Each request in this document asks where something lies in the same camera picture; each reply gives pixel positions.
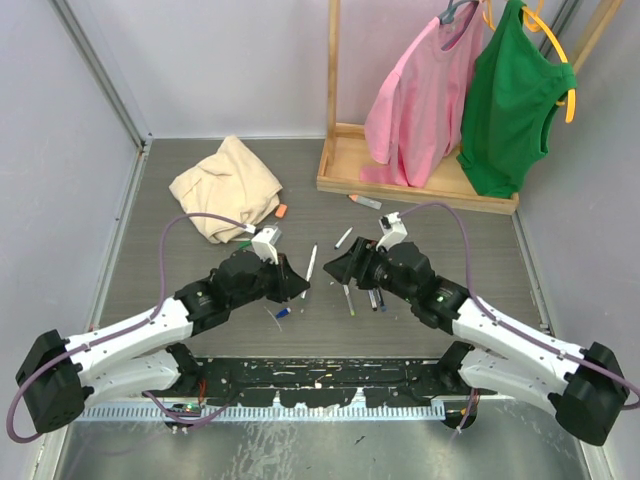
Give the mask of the white marker dark green end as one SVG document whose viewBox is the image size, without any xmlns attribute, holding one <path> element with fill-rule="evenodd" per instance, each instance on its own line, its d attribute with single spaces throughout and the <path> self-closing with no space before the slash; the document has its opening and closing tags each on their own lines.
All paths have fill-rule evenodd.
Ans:
<svg viewBox="0 0 640 480">
<path fill-rule="evenodd" d="M 314 266 L 315 266 L 315 262 L 316 262 L 316 258 L 317 258 L 317 253 L 318 253 L 318 243 L 316 242 L 316 243 L 314 243 L 314 245 L 312 247 L 310 260 L 309 260 L 309 264 L 308 264 L 306 275 L 305 275 L 305 280 L 309 284 L 309 286 L 300 295 L 300 298 L 302 300 L 306 299 L 306 295 L 307 295 L 308 289 L 310 287 L 310 281 L 311 281 L 311 278 L 312 278 L 312 275 L 313 275 Z"/>
</svg>

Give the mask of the white marker lime end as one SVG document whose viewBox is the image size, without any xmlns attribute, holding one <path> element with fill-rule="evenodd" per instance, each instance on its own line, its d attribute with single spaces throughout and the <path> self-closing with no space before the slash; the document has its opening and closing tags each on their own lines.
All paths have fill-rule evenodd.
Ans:
<svg viewBox="0 0 640 480">
<path fill-rule="evenodd" d="M 346 301 L 347 301 L 347 305 L 348 305 L 348 308 L 349 308 L 350 316 L 351 317 L 355 317 L 356 310 L 355 310 L 355 307 L 354 307 L 354 303 L 353 303 L 353 300 L 352 300 L 352 296 L 351 296 L 351 293 L 350 293 L 349 286 L 348 285 L 343 285 L 343 291 L 344 291 L 345 298 L 346 298 Z"/>
</svg>

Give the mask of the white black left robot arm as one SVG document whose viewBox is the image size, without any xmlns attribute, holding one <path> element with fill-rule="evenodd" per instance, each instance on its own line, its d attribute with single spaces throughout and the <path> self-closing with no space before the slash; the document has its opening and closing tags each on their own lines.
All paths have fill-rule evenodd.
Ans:
<svg viewBox="0 0 640 480">
<path fill-rule="evenodd" d="M 207 277 L 138 316 L 74 338 L 64 339 L 56 330 L 39 335 L 16 374 L 18 397 L 38 434 L 54 431 L 82 413 L 89 396 L 83 382 L 99 366 L 215 328 L 253 301 L 283 303 L 309 287 L 284 254 L 272 262 L 248 251 L 235 253 Z"/>
</svg>

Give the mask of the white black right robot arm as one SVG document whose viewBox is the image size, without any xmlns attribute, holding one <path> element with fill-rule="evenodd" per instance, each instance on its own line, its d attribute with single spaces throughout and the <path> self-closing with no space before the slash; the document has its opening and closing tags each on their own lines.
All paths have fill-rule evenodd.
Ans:
<svg viewBox="0 0 640 480">
<path fill-rule="evenodd" d="M 630 393 L 610 348 L 565 342 L 502 314 L 436 274 L 412 242 L 378 250 L 358 238 L 323 268 L 341 284 L 399 297 L 421 323 L 457 337 L 438 370 L 447 392 L 491 390 L 549 413 L 587 444 L 608 439 Z"/>
</svg>

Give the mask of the white marker blue end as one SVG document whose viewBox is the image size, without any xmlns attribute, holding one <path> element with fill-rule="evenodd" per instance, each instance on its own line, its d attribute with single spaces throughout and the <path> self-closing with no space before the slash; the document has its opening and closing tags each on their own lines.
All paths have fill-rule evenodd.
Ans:
<svg viewBox="0 0 640 480">
<path fill-rule="evenodd" d="M 343 243 L 346 241 L 346 239 L 349 237 L 349 235 L 352 233 L 353 231 L 353 226 L 349 227 L 341 236 L 340 238 L 336 241 L 336 243 L 334 244 L 334 250 L 338 250 Z"/>
</svg>

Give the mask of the white marker black end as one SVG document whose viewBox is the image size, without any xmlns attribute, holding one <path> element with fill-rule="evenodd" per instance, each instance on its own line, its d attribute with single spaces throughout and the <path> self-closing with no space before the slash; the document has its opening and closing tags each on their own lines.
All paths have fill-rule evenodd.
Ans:
<svg viewBox="0 0 640 480">
<path fill-rule="evenodd" d="M 376 298 L 376 294 L 374 293 L 374 290 L 368 290 L 368 297 L 369 297 L 369 301 L 370 301 L 370 305 L 373 311 L 377 311 L 378 310 L 378 302 L 377 302 L 377 298 Z"/>
</svg>

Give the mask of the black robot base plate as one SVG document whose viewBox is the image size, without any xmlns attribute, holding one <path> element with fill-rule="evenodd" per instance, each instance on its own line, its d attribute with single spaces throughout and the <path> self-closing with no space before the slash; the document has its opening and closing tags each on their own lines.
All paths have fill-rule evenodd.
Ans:
<svg viewBox="0 0 640 480">
<path fill-rule="evenodd" d="M 156 394 L 204 397 L 211 406 L 285 408 L 346 407 L 358 393 L 365 406 L 429 406 L 443 396 L 467 396 L 471 388 L 449 377 L 437 362 L 374 358 L 199 358 L 194 379 Z"/>
</svg>

